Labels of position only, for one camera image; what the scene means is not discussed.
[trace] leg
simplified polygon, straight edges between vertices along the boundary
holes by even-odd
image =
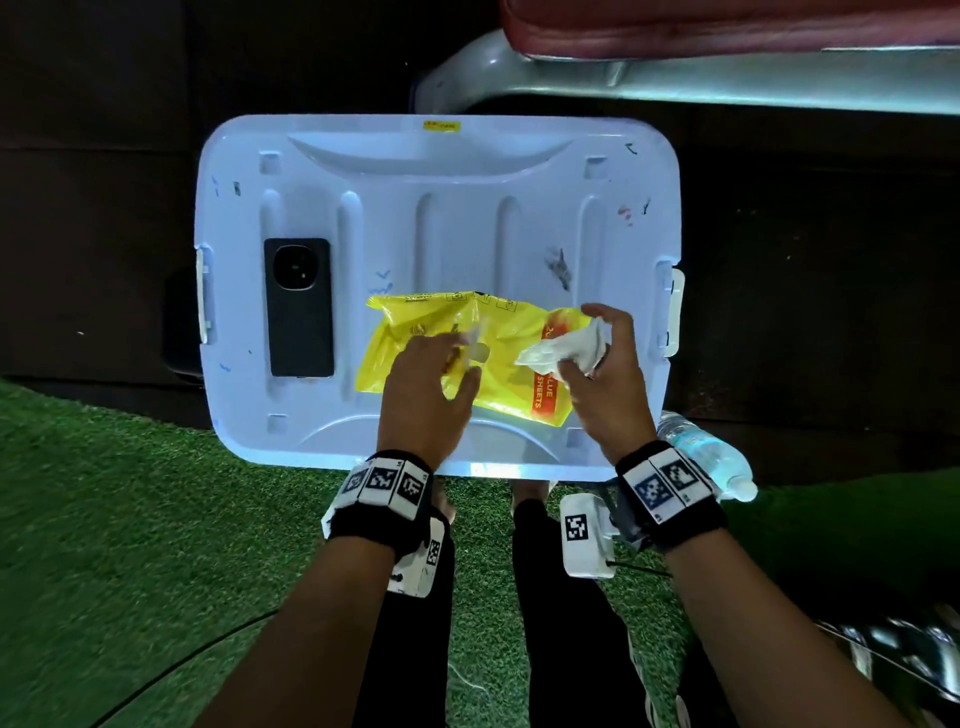
[[[354,728],[383,726],[415,708],[418,726],[444,728],[446,662],[450,643],[455,553],[450,524],[456,510],[447,502],[440,478],[434,485],[433,513],[446,523],[446,536],[429,596],[387,593],[373,634]]]
[[[514,485],[514,579],[530,656],[530,725],[646,725],[626,625],[600,587],[564,571],[544,481]]]

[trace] plastic bottle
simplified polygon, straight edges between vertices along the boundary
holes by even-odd
[[[748,502],[756,497],[754,472],[733,445],[701,429],[683,415],[663,410],[657,436],[692,459],[720,489],[721,500]]]

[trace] yellow sticker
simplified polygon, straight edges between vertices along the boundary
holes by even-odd
[[[428,132],[459,132],[460,122],[428,119],[423,122],[423,128]]]

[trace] black smartphone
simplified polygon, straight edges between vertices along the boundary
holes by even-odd
[[[330,242],[271,237],[263,261],[271,374],[333,376]]]

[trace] yellow package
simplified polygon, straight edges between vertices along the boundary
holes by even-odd
[[[452,399],[466,366],[483,369],[480,392],[474,402],[524,420],[559,427],[573,405],[565,386],[551,375],[539,375],[514,364],[527,347],[583,328],[590,318],[576,308],[545,311],[530,303],[498,299],[474,291],[429,293],[413,296],[372,296],[367,305],[383,311],[383,321],[373,333],[357,372],[358,392],[383,392],[384,382],[414,336],[434,336],[447,331],[478,331],[479,352],[443,377],[444,394]]]

